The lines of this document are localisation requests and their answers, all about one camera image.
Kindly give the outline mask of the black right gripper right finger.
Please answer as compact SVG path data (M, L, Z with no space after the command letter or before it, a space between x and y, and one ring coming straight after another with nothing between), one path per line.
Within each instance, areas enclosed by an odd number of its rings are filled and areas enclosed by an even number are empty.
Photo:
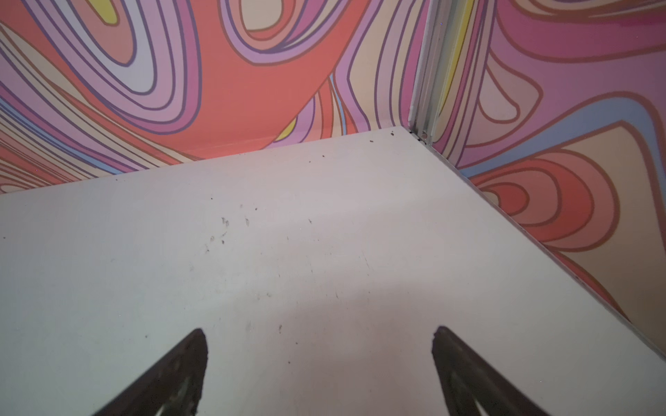
M450 415L545 415L451 329L435 331L432 355Z

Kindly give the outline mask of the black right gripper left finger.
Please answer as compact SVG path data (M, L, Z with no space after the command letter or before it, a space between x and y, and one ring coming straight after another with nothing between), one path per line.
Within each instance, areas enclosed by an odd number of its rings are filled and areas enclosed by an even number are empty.
M96 413L195 415L202 397L207 361L206 335L202 329L194 329Z

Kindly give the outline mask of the aluminium right corner post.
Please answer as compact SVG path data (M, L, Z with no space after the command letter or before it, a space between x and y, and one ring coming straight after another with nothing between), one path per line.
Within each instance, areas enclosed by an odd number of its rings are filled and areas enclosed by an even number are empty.
M426 145L433 142L440 101L454 65L461 26L467 20L468 4L468 1L440 0L428 6L409 108L409 131Z

